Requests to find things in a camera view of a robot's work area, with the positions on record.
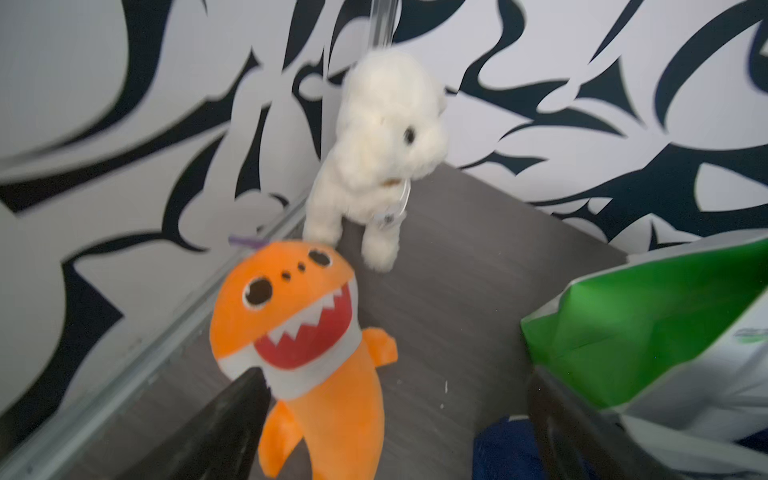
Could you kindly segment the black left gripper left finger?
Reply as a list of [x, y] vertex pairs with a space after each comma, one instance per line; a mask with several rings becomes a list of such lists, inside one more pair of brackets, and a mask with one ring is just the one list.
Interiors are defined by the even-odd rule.
[[247, 479], [271, 403], [263, 372], [240, 375], [120, 479]]

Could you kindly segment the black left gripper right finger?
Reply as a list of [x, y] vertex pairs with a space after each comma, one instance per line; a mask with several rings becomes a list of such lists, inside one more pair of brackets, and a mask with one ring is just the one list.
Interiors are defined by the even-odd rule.
[[544, 367], [536, 367], [527, 389], [529, 419], [550, 479], [676, 479]]

